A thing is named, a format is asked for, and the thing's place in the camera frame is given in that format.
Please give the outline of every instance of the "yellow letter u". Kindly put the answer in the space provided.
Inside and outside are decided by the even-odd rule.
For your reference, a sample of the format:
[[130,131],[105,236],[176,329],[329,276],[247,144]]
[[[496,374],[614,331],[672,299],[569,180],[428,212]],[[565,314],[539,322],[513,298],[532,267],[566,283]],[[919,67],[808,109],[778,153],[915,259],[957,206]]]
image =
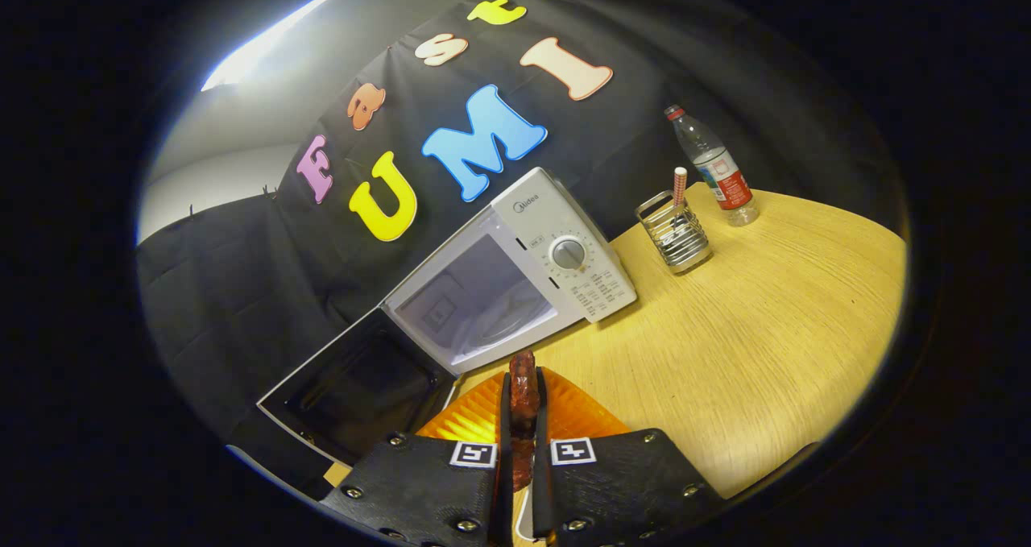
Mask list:
[[372,231],[372,235],[375,235],[379,241],[395,241],[411,227],[411,221],[415,219],[415,209],[419,205],[415,191],[412,191],[411,184],[394,166],[394,152],[391,150],[387,150],[372,166],[372,176],[375,179],[384,179],[387,186],[390,186],[390,191],[393,191],[394,195],[397,196],[397,212],[394,213],[394,216],[384,214],[379,205],[376,205],[375,199],[369,194],[371,185],[368,180],[358,184],[355,194],[351,195],[347,209],[357,212],[358,216],[362,217],[365,227]]

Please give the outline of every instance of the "orange soft pad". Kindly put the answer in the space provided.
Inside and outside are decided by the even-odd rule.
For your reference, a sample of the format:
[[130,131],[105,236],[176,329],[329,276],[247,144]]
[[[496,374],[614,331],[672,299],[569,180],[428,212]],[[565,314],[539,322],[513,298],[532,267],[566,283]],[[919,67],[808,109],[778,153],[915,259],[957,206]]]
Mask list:
[[[629,433],[630,429],[605,410],[589,394],[548,368],[544,372],[547,386],[547,438],[597,438]],[[420,437],[442,438],[445,441],[497,443],[498,407],[505,372],[498,372],[478,386],[462,394],[440,414],[435,415],[415,433]]]
[[475,388],[462,394],[439,414],[415,433],[420,437],[442,438],[445,441],[497,443],[498,407],[505,372],[498,372]]
[[573,382],[541,368],[547,386],[547,440],[622,435],[630,429]]

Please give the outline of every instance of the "yellow table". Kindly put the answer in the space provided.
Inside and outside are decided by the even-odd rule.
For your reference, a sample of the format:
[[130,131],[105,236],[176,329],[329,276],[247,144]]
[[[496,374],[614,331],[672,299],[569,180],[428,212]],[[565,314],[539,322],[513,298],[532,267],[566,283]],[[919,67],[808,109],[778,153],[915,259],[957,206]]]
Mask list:
[[[791,196],[755,191],[746,228],[726,225],[704,183],[686,196],[711,260],[671,275],[635,225],[611,245],[637,302],[532,349],[631,430],[665,431],[730,498],[824,438],[866,388],[898,317],[905,243]],[[507,364],[464,375],[458,394]]]

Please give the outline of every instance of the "blue letter m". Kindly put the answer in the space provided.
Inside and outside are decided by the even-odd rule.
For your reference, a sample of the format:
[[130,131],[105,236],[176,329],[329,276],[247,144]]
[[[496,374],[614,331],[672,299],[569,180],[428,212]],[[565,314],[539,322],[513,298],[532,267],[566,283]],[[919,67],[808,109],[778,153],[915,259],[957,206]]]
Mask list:
[[509,161],[519,161],[547,136],[543,126],[534,126],[516,113],[499,96],[493,83],[476,90],[465,103],[472,134],[438,128],[423,143],[423,155],[435,156],[462,186],[462,201],[474,201],[487,190],[490,179],[477,175],[468,165],[501,172],[501,155],[494,144],[497,136]]

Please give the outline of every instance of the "midea logo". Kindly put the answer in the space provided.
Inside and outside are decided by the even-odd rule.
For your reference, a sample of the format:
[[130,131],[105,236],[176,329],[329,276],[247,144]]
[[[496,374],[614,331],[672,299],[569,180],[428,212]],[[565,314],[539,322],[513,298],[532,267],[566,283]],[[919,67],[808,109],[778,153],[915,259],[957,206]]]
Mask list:
[[533,205],[534,201],[537,201],[537,195],[531,196],[531,198],[526,199],[526,201],[514,203],[514,205],[512,205],[512,210],[514,210],[514,212],[524,212],[527,206]]

